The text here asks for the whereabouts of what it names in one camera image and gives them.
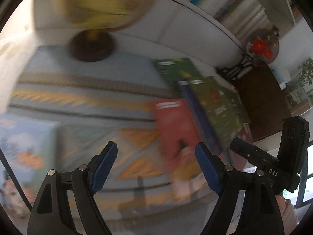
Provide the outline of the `right hand pink sleeve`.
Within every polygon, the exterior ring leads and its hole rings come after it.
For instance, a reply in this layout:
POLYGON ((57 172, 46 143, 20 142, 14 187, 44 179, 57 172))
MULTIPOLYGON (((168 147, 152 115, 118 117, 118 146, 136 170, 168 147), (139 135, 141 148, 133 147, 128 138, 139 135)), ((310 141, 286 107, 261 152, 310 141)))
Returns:
POLYGON ((282 195, 276 195, 275 198, 281 212, 284 233, 285 235, 289 235, 297 226, 297 216, 294 206, 290 199, 285 199, 282 195))

